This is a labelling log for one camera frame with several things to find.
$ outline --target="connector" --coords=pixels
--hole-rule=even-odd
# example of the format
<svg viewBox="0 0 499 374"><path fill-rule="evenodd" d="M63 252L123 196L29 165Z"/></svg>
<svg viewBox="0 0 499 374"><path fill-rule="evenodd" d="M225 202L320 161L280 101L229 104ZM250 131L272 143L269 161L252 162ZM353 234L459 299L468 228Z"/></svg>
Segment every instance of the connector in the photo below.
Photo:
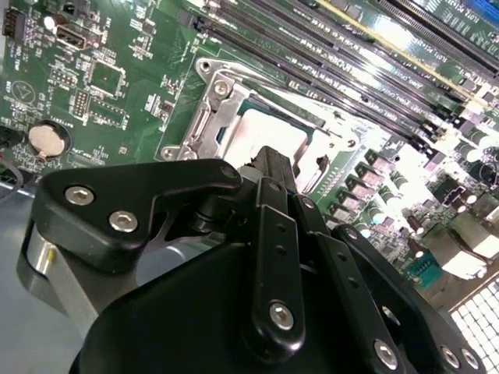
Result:
<svg viewBox="0 0 499 374"><path fill-rule="evenodd" d="M12 148L24 140L24 134L21 131L9 129L0 126L0 149Z"/></svg>
<svg viewBox="0 0 499 374"><path fill-rule="evenodd" d="M17 41L24 39L24 27L26 25L26 16L17 9L4 10L4 23L2 35L11 37Z"/></svg>

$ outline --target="integrated circuit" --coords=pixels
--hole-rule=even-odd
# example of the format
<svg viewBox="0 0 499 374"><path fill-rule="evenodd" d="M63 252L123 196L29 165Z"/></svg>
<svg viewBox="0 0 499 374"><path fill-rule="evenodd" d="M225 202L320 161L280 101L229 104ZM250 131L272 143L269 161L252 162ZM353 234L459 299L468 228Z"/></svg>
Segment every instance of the integrated circuit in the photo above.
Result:
<svg viewBox="0 0 499 374"><path fill-rule="evenodd" d="M88 84L95 90L109 97L119 96L124 83L124 72L103 61L94 61Z"/></svg>

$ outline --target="screw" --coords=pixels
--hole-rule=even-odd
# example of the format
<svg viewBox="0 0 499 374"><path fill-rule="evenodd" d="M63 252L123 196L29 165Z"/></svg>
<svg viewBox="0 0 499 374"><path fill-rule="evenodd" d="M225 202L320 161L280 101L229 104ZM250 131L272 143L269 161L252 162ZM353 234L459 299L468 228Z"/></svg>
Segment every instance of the screw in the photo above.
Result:
<svg viewBox="0 0 499 374"><path fill-rule="evenodd" d="M459 360L457 357L455 357L454 353L452 351L442 345L441 347L442 353L444 354L445 360L455 369L459 369Z"/></svg>
<svg viewBox="0 0 499 374"><path fill-rule="evenodd" d="M377 357L386 365L387 368L390 370L397 369L397 356L395 356L395 353L384 341L376 339L374 341L374 350L376 351Z"/></svg>
<svg viewBox="0 0 499 374"><path fill-rule="evenodd" d="M228 85L223 80L218 80L217 82L215 82L213 88L218 96L227 96L228 94Z"/></svg>
<svg viewBox="0 0 499 374"><path fill-rule="evenodd" d="M135 215L130 212L125 212L124 210L114 212L109 217L109 224L116 231L120 232L133 232L139 226L139 222Z"/></svg>
<svg viewBox="0 0 499 374"><path fill-rule="evenodd" d="M357 236L357 233L353 231L351 228L346 228L345 229L346 234L352 238L353 240L357 240L359 237Z"/></svg>
<svg viewBox="0 0 499 374"><path fill-rule="evenodd" d="M238 172L235 171L233 168L230 168L229 166L222 166L220 168L220 170L221 170L222 174L225 175L226 177L229 177L232 179L239 177Z"/></svg>
<svg viewBox="0 0 499 374"><path fill-rule="evenodd" d="M169 161L172 159L172 156L173 156L173 152L167 146L164 146L163 148L161 148L161 157L163 157L163 160Z"/></svg>
<svg viewBox="0 0 499 374"><path fill-rule="evenodd" d="M307 208L313 209L313 201L309 199L308 197L303 198L303 203Z"/></svg>
<svg viewBox="0 0 499 374"><path fill-rule="evenodd" d="M275 302L271 305L271 319L281 330L290 330L295 324L295 319L291 310L280 302Z"/></svg>
<svg viewBox="0 0 499 374"><path fill-rule="evenodd" d="M277 184L276 182L274 181L270 181L268 182L268 185L274 190L274 191L281 191L281 186L279 186L279 184Z"/></svg>
<svg viewBox="0 0 499 374"><path fill-rule="evenodd" d="M468 362L468 363L469 363L469 365L470 365L472 368L474 368L474 369L478 370L478 368L480 367L480 365L478 364L478 361L476 360L475 356L473 356L473 355L471 354L471 352L470 352L470 351L468 351L468 350L467 350L467 349L465 349L465 348L461 348L461 352L462 352L462 355L463 355L463 356L465 356L465 360L466 360L466 362Z"/></svg>
<svg viewBox="0 0 499 374"><path fill-rule="evenodd" d="M79 185L68 188L65 191L65 197L71 204L80 206L88 205L95 199L94 194L89 189Z"/></svg>

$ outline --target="gray surface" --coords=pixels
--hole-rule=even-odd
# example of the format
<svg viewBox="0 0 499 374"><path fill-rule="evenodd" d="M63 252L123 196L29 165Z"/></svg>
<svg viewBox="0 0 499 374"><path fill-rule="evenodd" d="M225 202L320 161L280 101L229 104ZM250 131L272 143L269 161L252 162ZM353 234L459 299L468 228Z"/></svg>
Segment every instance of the gray surface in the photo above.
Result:
<svg viewBox="0 0 499 374"><path fill-rule="evenodd" d="M31 199L21 195L0 206L0 372L67 373L82 344L77 328L28 294L16 276L30 208Z"/></svg>

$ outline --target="capacitor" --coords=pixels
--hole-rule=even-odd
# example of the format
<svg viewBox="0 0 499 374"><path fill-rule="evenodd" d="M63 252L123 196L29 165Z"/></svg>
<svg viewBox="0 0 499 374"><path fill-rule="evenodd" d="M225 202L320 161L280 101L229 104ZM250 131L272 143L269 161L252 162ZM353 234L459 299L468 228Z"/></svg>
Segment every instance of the capacitor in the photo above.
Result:
<svg viewBox="0 0 499 374"><path fill-rule="evenodd" d="M380 196L391 210L397 209L400 206L400 199L388 188L380 190Z"/></svg>
<svg viewBox="0 0 499 374"><path fill-rule="evenodd" d="M462 192L461 199L466 204L474 204L478 200L478 197L473 192L466 189L465 191Z"/></svg>
<svg viewBox="0 0 499 374"><path fill-rule="evenodd" d="M373 224L382 224L387 219L386 213L374 203L367 209L367 213Z"/></svg>
<svg viewBox="0 0 499 374"><path fill-rule="evenodd" d="M395 186L401 194L405 195L410 192L411 185L403 175L396 173L391 177L391 181L394 182Z"/></svg>
<svg viewBox="0 0 499 374"><path fill-rule="evenodd" d="M466 210L466 205L461 199L454 200L451 206L458 212L462 213Z"/></svg>
<svg viewBox="0 0 499 374"><path fill-rule="evenodd" d="M494 142L494 138L492 138L492 136L489 136L485 132L478 129L474 129L473 131L471 131L471 133L469 134L469 139L481 149L490 148L496 143Z"/></svg>
<svg viewBox="0 0 499 374"><path fill-rule="evenodd" d="M371 230L365 222L358 222L355 227L364 238L368 239L371 236Z"/></svg>
<svg viewBox="0 0 499 374"><path fill-rule="evenodd" d="M57 26L65 25L68 19L62 14L51 14L44 18L44 26L47 30L55 32Z"/></svg>
<svg viewBox="0 0 499 374"><path fill-rule="evenodd" d="M409 247L409 251L416 257L420 259L424 256L424 248L417 243L414 238L409 238L407 241L407 246Z"/></svg>
<svg viewBox="0 0 499 374"><path fill-rule="evenodd" d="M467 142L460 142L456 147L456 150L461 154L462 158L468 162L475 162L482 157L482 151L471 146Z"/></svg>
<svg viewBox="0 0 499 374"><path fill-rule="evenodd" d="M419 220L414 216L407 217L407 223L414 230L417 235L421 235L424 232L424 227L421 225Z"/></svg>

